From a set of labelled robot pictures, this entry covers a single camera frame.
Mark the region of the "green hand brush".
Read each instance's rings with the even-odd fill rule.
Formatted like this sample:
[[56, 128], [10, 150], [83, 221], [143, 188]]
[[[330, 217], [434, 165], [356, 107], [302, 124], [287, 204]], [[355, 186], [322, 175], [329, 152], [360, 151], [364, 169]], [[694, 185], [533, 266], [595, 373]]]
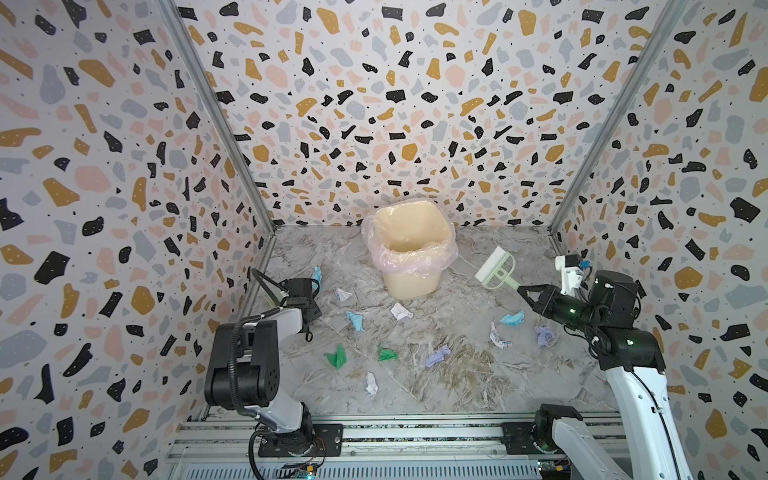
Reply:
[[478, 269], [475, 278], [488, 290], [508, 286], [512, 290], [517, 291], [520, 283], [513, 277], [516, 265], [515, 257], [500, 246], [497, 246]]

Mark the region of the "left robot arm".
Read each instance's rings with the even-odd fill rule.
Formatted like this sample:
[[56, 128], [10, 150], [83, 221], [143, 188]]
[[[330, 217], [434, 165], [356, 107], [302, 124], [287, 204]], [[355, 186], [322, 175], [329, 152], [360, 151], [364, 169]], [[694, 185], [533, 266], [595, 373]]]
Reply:
[[320, 283], [312, 278], [275, 282], [264, 276], [258, 282], [275, 306], [216, 328], [205, 401], [257, 423], [249, 440], [252, 458], [338, 457], [344, 427], [316, 423], [309, 408], [280, 382], [281, 342], [296, 335], [313, 339], [310, 323], [321, 315], [316, 304]]

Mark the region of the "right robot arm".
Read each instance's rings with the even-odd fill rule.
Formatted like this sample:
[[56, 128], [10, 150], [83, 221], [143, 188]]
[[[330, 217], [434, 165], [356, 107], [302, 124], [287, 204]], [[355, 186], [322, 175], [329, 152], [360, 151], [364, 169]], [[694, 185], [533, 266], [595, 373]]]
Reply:
[[585, 479], [692, 478], [672, 415], [660, 344], [634, 325], [640, 313], [637, 283], [626, 274], [600, 270], [586, 299], [551, 284], [511, 286], [535, 313], [586, 340], [616, 399], [632, 469], [625, 472], [614, 461], [573, 407], [541, 405], [531, 430], [533, 445], [542, 453], [564, 454]]

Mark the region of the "white printed scrap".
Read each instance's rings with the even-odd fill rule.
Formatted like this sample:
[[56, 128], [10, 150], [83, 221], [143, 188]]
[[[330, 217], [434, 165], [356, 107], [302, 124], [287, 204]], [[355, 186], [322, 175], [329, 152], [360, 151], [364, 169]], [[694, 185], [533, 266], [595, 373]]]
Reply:
[[505, 341], [501, 337], [494, 323], [490, 324], [489, 339], [499, 349], [507, 349], [511, 346], [509, 341]]

